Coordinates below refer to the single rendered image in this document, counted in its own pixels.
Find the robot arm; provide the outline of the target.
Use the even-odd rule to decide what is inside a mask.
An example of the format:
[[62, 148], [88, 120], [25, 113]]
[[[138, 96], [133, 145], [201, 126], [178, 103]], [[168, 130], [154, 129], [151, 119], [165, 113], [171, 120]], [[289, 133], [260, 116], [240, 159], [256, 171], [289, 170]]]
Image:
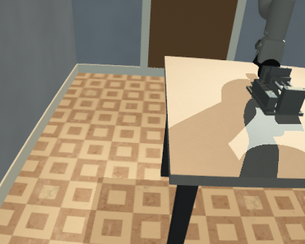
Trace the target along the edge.
[[267, 20], [264, 35], [284, 40], [296, 0], [258, 0], [259, 14]]

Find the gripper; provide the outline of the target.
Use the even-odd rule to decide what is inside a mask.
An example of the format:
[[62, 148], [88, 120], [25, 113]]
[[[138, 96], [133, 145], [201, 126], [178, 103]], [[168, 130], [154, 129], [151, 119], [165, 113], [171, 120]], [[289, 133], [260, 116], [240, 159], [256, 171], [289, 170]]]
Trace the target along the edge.
[[253, 64], [260, 66], [262, 62], [269, 59], [274, 59], [279, 62], [282, 61], [284, 52], [285, 41], [283, 40], [272, 40], [266, 36], [262, 37], [258, 49], [256, 51], [255, 59]]

